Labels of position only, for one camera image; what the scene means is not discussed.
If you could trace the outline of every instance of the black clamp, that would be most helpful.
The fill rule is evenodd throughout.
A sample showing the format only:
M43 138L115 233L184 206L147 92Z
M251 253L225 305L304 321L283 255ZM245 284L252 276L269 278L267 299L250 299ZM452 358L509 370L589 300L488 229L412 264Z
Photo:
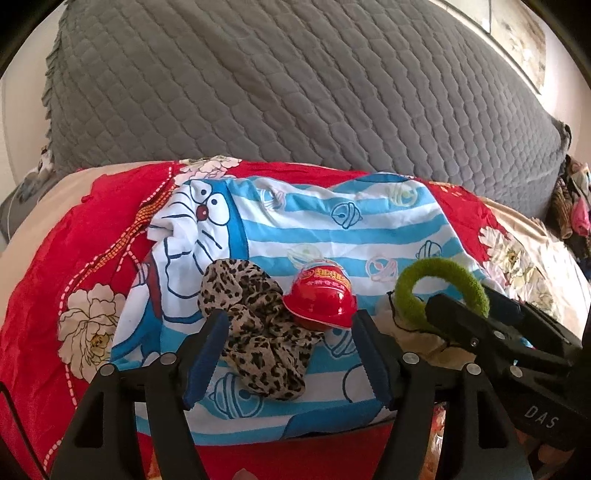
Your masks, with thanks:
M485 319L450 297L436 295L427 302L426 313L430 323L476 355L475 363L490 378L518 429L560 450L577 445L590 424L569 399L567 380L582 351L574 334L530 304L520 305L518 316Z
M184 411L203 398L228 330L227 314L215 310L176 353L132 370L103 365L61 442L51 480L145 480L134 402L146 403L163 478L207 480Z
M419 478L437 402L447 403L438 480L532 478L515 429L479 365L433 367L403 352L364 310L354 316L352 333L376 398L398 410L374 480Z

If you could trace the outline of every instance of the black wire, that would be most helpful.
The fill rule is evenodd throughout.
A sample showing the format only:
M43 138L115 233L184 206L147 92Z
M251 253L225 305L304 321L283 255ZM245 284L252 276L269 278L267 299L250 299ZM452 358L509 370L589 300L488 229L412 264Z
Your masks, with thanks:
M396 325L396 327L400 328L401 330L404 330L407 333L428 333L430 335L437 335L436 333L429 332L428 330L421 330L421 329L409 330L407 328L400 326L398 324L398 322L396 321L396 308L394 307L394 302L392 302L392 294L393 293L394 293L393 291L389 291L386 295L388 295L388 301L390 302L390 308L392 309L392 321L394 322L394 325Z
M396 308L394 307L394 302L392 301L392 294L393 293L394 293L393 291L389 291L389 292L387 292L386 295L388 296L388 301L390 302L390 308L392 309L392 321L394 322L394 325L396 325L396 327L400 328L401 330L403 330L403 331L405 331L407 333L428 333L429 335L436 335L436 336L438 336L443 341L445 341L445 347L439 353L442 353L443 351L447 350L450 347L454 347L454 348L455 347L458 347L458 348L461 348L462 347L461 345L454 344L454 343L451 342L451 340L449 340L449 339L447 339L445 337L442 337L440 335L437 335L436 333L429 332L428 330L421 330L421 329L409 330L407 328L404 328L404 327L400 326L398 324L398 322L396 321Z
M29 455L31 456L31 458L35 462L35 465L36 465L37 469L39 470L39 473L41 474L41 476L43 477L44 480L49 480L49 476L47 475L47 473L43 469L43 466L41 465L41 462L37 458L37 455L35 455L35 452L33 450L33 446L31 445L31 442L29 441L29 437L27 437L27 434L25 433L25 429L22 426L21 419L18 416L17 409L14 406L14 402L12 401L12 397L10 396L10 392L8 391L8 387L6 387L4 382L0 382L0 393L2 393L4 395L4 398L6 399L6 403L8 404L8 409L10 410L10 413L12 415L12 419L14 420L14 423L17 424L18 433L21 434L22 441L25 442L25 447L27 448Z

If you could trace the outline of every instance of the green hair tie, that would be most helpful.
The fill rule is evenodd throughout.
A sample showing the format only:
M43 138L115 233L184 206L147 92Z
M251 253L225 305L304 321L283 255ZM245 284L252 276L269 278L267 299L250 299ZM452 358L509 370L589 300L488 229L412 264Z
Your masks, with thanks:
M441 334L427 321L425 304L413 295L414 286L424 277L438 277L449 282L462 294L468 308L484 318L488 317L488 296L469 270L447 258L423 258L402 271L394 290L394 305L397 312L416 328Z

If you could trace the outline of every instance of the red lid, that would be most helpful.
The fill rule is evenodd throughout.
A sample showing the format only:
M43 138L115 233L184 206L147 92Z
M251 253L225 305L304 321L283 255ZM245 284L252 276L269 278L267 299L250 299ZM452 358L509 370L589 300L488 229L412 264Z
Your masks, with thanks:
M304 265L283 303L296 316L342 329L351 328L357 311L357 298L343 267L326 259Z

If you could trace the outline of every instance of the leopard print fabric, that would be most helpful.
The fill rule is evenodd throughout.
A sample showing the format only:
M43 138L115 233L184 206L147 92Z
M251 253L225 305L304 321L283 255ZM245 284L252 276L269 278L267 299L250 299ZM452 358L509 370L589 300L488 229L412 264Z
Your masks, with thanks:
M248 260L216 260L203 276L197 298L204 316L224 309L230 332L222 358L258 395L293 400L306 388L304 374L322 339L294 323L281 287Z

